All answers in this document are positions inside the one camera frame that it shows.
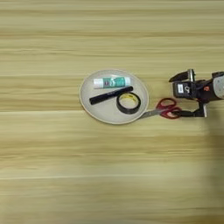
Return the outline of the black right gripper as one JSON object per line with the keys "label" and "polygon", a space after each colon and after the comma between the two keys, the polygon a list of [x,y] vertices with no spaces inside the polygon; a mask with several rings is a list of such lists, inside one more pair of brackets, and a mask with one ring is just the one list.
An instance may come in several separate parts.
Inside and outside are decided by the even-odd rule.
{"label": "black right gripper", "polygon": [[[169,82],[175,81],[195,81],[195,73],[192,69],[177,73],[169,79]],[[210,102],[215,100],[213,80],[196,80],[194,82],[196,98],[198,99],[199,107],[194,111],[181,110],[178,112],[182,117],[206,117],[207,105],[202,102]]]}

